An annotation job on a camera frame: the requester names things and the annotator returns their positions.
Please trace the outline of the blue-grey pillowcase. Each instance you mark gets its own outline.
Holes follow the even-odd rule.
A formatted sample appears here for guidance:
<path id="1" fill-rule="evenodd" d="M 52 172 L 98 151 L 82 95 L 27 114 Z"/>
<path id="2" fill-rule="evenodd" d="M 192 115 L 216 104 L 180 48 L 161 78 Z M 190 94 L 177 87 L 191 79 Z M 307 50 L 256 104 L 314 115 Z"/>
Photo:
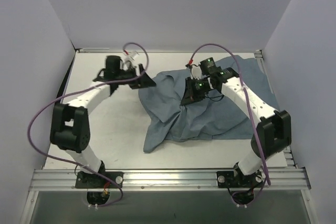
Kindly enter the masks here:
<path id="1" fill-rule="evenodd" d="M 143 150 L 154 151 L 164 140 L 233 140 L 250 139 L 253 128 L 250 120 L 229 98 L 219 98 L 211 91 L 209 98 L 181 106 L 185 79 L 189 71 L 159 72 L 156 86 L 140 89 L 139 99 L 151 119 Z"/>

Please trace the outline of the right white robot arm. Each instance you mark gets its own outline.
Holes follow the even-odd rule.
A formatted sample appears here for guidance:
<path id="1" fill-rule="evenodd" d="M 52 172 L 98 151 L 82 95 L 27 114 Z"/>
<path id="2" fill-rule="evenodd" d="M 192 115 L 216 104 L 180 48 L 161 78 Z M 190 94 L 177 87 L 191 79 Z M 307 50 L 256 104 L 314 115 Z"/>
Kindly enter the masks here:
<path id="1" fill-rule="evenodd" d="M 258 95 L 243 81 L 239 71 L 222 69 L 208 58 L 195 65 L 187 64 L 190 76 L 185 79 L 185 91 L 181 105 L 202 101 L 210 91 L 216 90 L 229 98 L 250 119 L 253 136 L 251 150 L 234 166 L 233 181 L 239 187 L 250 183 L 252 174 L 263 169 L 269 174 L 266 161 L 291 144 L 291 117 L 285 110 L 278 111 Z"/>

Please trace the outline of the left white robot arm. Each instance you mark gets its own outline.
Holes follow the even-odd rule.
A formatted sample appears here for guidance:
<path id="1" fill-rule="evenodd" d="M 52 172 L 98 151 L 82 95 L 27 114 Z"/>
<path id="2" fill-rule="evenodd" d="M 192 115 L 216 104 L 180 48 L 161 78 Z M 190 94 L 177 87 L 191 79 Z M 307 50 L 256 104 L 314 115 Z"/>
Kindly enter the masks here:
<path id="1" fill-rule="evenodd" d="M 94 188 L 106 183 L 104 163 L 89 145 L 91 133 L 89 115 L 105 99 L 112 96 L 120 85 L 131 89 L 154 87 L 142 64 L 134 65 L 131 56 L 123 60 L 119 56 L 106 56 L 105 67 L 92 80 L 90 90 L 66 104 L 54 106 L 50 141 L 68 153 L 84 177 Z"/>

